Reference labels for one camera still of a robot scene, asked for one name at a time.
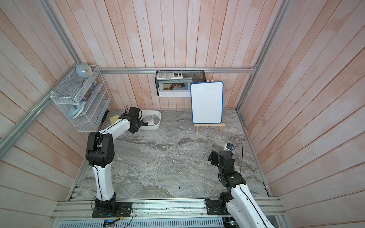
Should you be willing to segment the white plastic storage box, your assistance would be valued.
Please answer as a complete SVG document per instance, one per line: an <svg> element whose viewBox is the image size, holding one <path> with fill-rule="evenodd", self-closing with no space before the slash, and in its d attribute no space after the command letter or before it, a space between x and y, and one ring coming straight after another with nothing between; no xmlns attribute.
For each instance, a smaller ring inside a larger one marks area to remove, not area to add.
<svg viewBox="0 0 365 228"><path fill-rule="evenodd" d="M142 117L140 120L143 125L140 130L157 130L161 123L161 112L156 110L142 110Z"/></svg>

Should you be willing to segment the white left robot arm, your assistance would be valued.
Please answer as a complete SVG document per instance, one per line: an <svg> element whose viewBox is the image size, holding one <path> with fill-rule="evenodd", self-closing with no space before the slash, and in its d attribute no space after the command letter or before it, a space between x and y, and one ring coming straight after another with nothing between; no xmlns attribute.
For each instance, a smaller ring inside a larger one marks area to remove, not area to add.
<svg viewBox="0 0 365 228"><path fill-rule="evenodd" d="M88 136L86 147L86 160L92 167L96 185L97 201L111 201L115 191L111 180L111 162L115 157L114 140L124 132L134 134L143 125L142 111L130 107L115 123L99 132L91 132Z"/></svg>

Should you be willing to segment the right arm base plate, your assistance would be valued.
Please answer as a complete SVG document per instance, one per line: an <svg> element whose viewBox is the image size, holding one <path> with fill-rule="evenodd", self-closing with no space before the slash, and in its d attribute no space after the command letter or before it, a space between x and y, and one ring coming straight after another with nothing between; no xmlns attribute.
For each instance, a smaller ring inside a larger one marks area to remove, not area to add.
<svg viewBox="0 0 365 228"><path fill-rule="evenodd" d="M212 200L207 198L204 200L204 204L208 215L229 215L229 213L221 207L218 199Z"/></svg>

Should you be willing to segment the silver computer mouse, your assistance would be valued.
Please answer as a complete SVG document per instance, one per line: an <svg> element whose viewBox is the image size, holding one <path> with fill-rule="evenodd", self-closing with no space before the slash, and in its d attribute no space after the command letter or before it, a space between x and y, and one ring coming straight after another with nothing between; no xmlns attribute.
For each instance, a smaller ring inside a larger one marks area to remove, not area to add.
<svg viewBox="0 0 365 228"><path fill-rule="evenodd" d="M160 118L159 118L159 116L158 116L158 115L156 115L156 114L154 114L154 115L153 115L153 124L154 124L154 125L158 125L158 124L159 124L159 122L160 122Z"/></svg>

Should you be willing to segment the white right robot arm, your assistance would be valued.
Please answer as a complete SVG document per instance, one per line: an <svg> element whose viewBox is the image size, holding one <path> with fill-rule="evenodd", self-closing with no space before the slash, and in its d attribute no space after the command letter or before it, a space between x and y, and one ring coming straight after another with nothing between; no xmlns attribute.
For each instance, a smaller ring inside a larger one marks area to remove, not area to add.
<svg viewBox="0 0 365 228"><path fill-rule="evenodd" d="M235 171L232 152L212 151L208 161L218 167L218 179L227 188L218 199L220 209L230 214L240 228L273 228L242 177Z"/></svg>

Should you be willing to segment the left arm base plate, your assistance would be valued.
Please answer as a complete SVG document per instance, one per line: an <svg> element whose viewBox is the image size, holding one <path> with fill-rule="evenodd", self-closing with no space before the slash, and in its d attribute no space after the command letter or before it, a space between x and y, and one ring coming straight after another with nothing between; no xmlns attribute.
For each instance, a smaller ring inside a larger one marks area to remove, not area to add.
<svg viewBox="0 0 365 228"><path fill-rule="evenodd" d="M115 218L130 217L132 202L106 202L96 201L95 209L92 218Z"/></svg>

